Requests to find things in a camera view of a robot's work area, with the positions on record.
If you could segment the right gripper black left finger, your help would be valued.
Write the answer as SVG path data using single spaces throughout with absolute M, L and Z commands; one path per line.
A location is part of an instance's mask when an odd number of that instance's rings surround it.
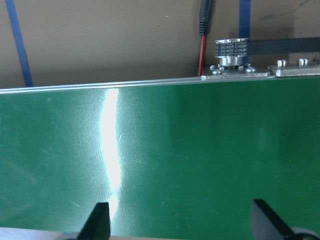
M 84 226 L 78 240 L 108 240 L 111 236 L 110 209 L 108 202 L 98 202 Z

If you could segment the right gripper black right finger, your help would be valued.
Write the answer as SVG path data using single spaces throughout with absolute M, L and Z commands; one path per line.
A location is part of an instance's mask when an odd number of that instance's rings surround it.
M 251 202 L 250 229 L 255 240 L 288 240 L 295 234 L 263 199 Z

